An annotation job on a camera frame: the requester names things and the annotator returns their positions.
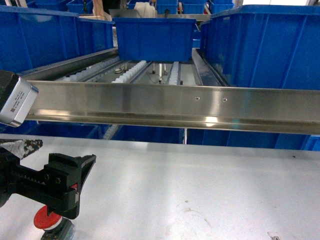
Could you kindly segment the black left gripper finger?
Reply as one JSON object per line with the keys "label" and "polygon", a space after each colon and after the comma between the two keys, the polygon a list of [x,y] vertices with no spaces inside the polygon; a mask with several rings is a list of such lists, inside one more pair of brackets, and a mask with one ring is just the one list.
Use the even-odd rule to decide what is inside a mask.
{"label": "black left gripper finger", "polygon": [[48,185],[50,187],[82,187],[97,159],[94,154],[72,157],[50,153],[48,157]]}

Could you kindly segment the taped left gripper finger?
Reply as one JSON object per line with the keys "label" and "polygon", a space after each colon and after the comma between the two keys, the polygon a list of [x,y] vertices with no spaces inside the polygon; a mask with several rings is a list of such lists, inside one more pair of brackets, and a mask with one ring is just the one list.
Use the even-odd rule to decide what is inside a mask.
{"label": "taped left gripper finger", "polygon": [[35,153],[43,146],[41,139],[1,139],[0,146],[20,160]]}

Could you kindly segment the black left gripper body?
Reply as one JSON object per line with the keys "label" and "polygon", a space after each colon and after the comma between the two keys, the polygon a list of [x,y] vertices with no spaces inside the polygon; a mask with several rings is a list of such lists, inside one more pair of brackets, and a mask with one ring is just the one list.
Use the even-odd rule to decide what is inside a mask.
{"label": "black left gripper body", "polygon": [[49,186],[48,163],[41,170],[20,164],[20,159],[0,149],[0,205],[3,206],[12,194],[18,194],[48,207],[68,219],[75,219],[80,212],[79,186]]}

